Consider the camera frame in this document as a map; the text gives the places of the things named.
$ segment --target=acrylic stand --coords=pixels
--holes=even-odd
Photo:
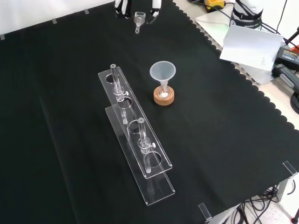
[[[172,164],[121,69],[112,64],[99,78],[112,105],[106,113],[145,203],[173,195],[175,190],[166,175]]]

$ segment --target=black cloth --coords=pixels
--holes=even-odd
[[[150,0],[137,0],[132,11],[150,8]],[[115,17],[112,4],[89,12],[0,42],[1,172],[8,195],[1,205],[17,204],[6,207],[3,223],[17,223],[9,218],[28,197],[23,212],[29,215],[14,216],[18,223],[197,224],[204,221],[198,204],[214,216],[289,177],[284,161],[299,169],[298,131],[232,64],[219,60],[220,51],[171,0],[138,35],[132,20]],[[161,60],[177,69],[168,107],[153,101],[158,83],[149,70]],[[176,194],[149,207],[105,113],[110,104],[98,73],[112,63],[173,164],[167,173]],[[41,168],[43,175],[30,175]]]

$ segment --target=white wall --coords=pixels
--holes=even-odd
[[[0,34],[6,34],[112,1],[0,0]]]

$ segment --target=white paper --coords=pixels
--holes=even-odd
[[[231,25],[220,59],[271,71],[282,39],[278,34]]]

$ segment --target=round wooden holder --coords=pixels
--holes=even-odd
[[[166,98],[161,98],[158,96],[158,88],[160,88],[160,86],[154,90],[154,101],[161,106],[167,106],[171,104],[174,101],[174,90],[168,86],[170,89],[170,94]]]

